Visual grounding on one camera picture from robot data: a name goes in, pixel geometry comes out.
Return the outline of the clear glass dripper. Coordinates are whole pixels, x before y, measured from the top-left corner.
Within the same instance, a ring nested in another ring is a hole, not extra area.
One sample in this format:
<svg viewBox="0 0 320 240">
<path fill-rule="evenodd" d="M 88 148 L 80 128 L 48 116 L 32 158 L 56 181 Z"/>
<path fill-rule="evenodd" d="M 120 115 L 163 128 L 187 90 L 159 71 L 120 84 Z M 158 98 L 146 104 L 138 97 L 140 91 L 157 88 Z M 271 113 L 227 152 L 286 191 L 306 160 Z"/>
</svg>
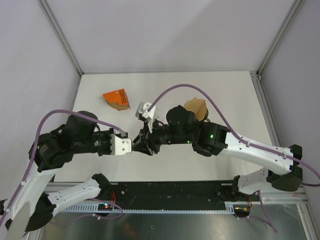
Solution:
<svg viewBox="0 0 320 240">
<path fill-rule="evenodd" d="M 164 123 L 166 121 L 166 117 L 163 112 L 159 109 L 155 110 L 154 117 L 157 121 Z"/>
</svg>

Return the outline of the orange coffee filter box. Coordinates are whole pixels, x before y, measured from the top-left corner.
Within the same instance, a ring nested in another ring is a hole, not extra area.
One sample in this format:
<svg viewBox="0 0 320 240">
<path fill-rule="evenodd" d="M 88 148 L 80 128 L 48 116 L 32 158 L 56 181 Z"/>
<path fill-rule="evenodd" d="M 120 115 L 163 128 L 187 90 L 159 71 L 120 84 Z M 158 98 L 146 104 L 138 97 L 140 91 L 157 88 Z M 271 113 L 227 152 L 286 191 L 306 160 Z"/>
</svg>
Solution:
<svg viewBox="0 0 320 240">
<path fill-rule="evenodd" d="M 118 111 L 130 109 L 129 99 L 124 88 L 102 94 L 106 103 Z"/>
</svg>

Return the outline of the brown paper coffee filter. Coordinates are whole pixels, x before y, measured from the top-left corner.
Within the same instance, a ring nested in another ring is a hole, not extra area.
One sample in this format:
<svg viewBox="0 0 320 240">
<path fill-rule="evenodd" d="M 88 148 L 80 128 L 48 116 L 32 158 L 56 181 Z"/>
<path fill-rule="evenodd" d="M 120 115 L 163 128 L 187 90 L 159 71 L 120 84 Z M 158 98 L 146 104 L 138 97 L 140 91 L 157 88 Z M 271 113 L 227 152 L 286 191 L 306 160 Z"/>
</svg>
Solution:
<svg viewBox="0 0 320 240">
<path fill-rule="evenodd" d="M 206 113 L 207 104 L 204 99 L 194 97 L 192 100 L 189 100 L 184 104 L 184 108 L 187 111 L 193 112 L 196 119 L 201 121 Z"/>
</svg>

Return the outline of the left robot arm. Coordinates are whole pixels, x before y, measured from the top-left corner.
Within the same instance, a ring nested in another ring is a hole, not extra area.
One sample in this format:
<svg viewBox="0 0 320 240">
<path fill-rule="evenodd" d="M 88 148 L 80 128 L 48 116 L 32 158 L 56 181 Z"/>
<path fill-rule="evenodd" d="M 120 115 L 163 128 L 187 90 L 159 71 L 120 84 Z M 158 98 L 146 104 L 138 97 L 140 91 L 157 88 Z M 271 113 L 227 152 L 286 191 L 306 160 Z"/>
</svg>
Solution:
<svg viewBox="0 0 320 240">
<path fill-rule="evenodd" d="M 56 110 L 41 120 L 34 143 L 29 150 L 29 163 L 17 189 L 11 197 L 0 202 L 0 226 L 8 231 L 22 207 L 29 203 L 24 232 L 37 230 L 51 221 L 60 211 L 87 199 L 108 200 L 112 197 L 109 180 L 96 173 L 89 180 L 57 193 L 45 193 L 50 180 L 69 163 L 75 154 L 115 153 L 115 131 L 119 127 L 101 121 L 88 111 L 69 111 L 67 122 L 49 133 L 42 134 L 45 121 Z"/>
</svg>

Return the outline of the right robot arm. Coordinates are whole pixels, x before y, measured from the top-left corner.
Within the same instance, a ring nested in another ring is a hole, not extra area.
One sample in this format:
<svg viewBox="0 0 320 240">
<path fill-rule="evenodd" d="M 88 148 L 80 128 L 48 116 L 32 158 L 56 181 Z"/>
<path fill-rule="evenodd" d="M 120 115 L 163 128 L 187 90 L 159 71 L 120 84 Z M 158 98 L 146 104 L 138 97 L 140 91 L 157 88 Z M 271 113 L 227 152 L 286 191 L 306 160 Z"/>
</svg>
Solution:
<svg viewBox="0 0 320 240">
<path fill-rule="evenodd" d="M 233 133 L 230 128 L 199 121 L 192 111 L 178 105 L 166 114 L 167 123 L 155 117 L 155 108 L 148 112 L 149 103 L 141 103 L 135 116 L 143 128 L 133 140 L 132 149 L 149 156 L 159 153 L 162 145 L 188 144 L 205 157 L 225 155 L 261 166 L 260 170 L 234 177 L 231 196 L 242 201 L 259 190 L 274 188 L 295 192 L 303 180 L 303 170 L 293 161 L 302 153 L 298 145 L 276 147 L 262 144 Z"/>
</svg>

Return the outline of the dark green dripper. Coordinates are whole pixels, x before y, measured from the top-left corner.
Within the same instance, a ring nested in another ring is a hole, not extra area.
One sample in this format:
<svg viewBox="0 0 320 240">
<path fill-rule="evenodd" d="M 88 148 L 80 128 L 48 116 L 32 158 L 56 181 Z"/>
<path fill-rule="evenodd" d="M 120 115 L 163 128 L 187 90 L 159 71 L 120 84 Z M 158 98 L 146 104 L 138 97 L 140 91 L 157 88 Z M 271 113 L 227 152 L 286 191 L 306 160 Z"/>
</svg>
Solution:
<svg viewBox="0 0 320 240">
<path fill-rule="evenodd" d="M 200 121 L 201 121 L 201 122 L 208 122 L 208 123 L 211 122 L 211 120 L 209 119 L 209 110 L 208 110 L 208 109 L 206 109 L 206 112 L 205 112 L 205 114 L 204 114 L 204 117 L 203 117 Z"/>
</svg>

